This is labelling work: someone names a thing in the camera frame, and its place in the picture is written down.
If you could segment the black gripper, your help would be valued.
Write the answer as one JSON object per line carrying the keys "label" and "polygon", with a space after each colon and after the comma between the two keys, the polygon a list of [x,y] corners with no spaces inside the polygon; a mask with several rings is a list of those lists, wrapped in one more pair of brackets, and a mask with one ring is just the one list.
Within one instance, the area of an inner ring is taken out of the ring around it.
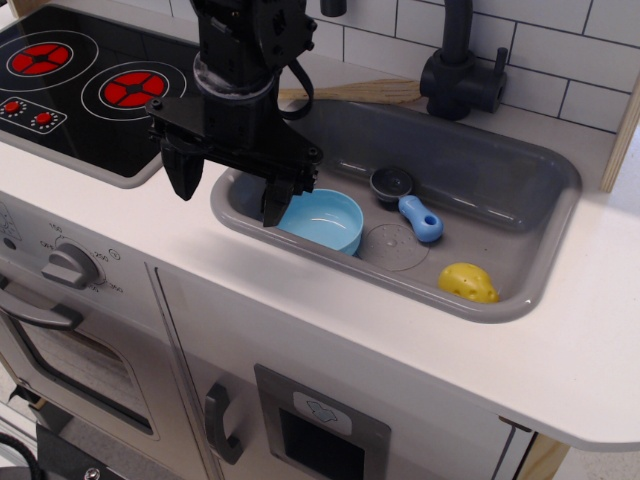
{"label": "black gripper", "polygon": [[262,198],[264,227],[283,218],[293,194],[310,192],[322,151],[287,122],[311,111],[306,101],[282,111],[275,88],[253,97],[215,95],[156,97],[145,105],[150,136],[159,143],[162,163],[174,192],[184,201],[194,195],[206,160],[266,180]]}

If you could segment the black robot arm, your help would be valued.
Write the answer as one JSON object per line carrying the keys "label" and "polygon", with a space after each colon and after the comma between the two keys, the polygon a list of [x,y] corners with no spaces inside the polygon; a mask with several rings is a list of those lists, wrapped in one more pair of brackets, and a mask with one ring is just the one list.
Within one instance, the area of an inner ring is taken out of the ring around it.
{"label": "black robot arm", "polygon": [[196,97],[156,98],[146,112],[151,138],[175,193],[190,199],[206,161],[265,180],[263,224],[279,224],[293,196],[311,192],[321,149],[290,127],[307,115],[278,106],[284,68],[308,96],[313,85],[298,62],[312,49],[316,22],[303,1],[195,1],[199,52]]}

